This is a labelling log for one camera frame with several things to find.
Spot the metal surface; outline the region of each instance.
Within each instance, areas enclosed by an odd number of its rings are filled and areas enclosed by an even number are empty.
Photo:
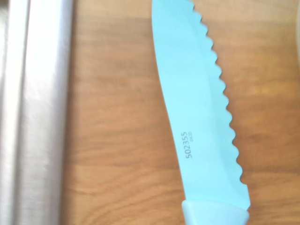
[[[18,135],[29,0],[11,0],[0,128],[0,224],[15,218]]]
[[[13,6],[13,2],[18,2],[18,6]],[[9,54],[14,51],[9,42],[7,49],[0,149],[4,156],[0,161],[0,224],[58,225],[73,1],[28,2],[29,16],[18,16],[23,19],[19,25],[28,26],[25,51],[20,46],[24,35],[14,35],[23,37],[15,50],[18,56],[26,52],[25,60],[17,58],[20,63],[11,67],[11,73],[15,70],[12,75],[8,73]],[[11,1],[9,30],[14,21],[13,10],[24,13],[25,9],[26,5],[21,6],[19,0]]]

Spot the knife blade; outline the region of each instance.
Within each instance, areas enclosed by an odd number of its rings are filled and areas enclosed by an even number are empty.
[[[244,225],[248,188],[240,181],[229,101],[201,15],[188,0],[153,0],[152,29],[186,196],[186,223]]]

